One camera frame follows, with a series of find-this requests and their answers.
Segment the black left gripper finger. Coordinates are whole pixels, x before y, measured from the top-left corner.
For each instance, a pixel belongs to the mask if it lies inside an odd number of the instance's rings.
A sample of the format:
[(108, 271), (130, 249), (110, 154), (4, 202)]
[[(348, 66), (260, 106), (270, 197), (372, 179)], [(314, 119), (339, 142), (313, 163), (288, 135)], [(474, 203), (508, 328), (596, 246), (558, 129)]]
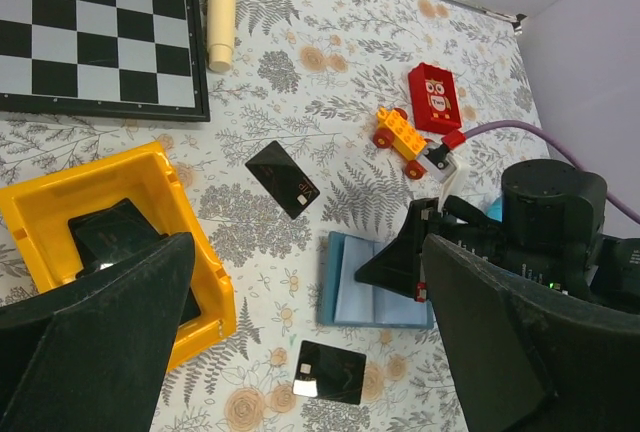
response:
[(178, 233), (2, 307), (2, 430), (149, 430), (194, 262)]

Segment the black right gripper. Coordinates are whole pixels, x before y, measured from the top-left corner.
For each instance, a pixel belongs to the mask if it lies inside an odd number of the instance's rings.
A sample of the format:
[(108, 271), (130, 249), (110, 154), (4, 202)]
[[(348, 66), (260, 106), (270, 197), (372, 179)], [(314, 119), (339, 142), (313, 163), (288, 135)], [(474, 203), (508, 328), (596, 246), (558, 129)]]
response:
[(427, 284), (469, 430), (638, 430), (639, 318), (616, 310), (639, 307), (639, 241), (604, 234), (606, 181), (534, 159), (501, 192), (500, 220), (413, 200), (354, 279), (415, 301)]

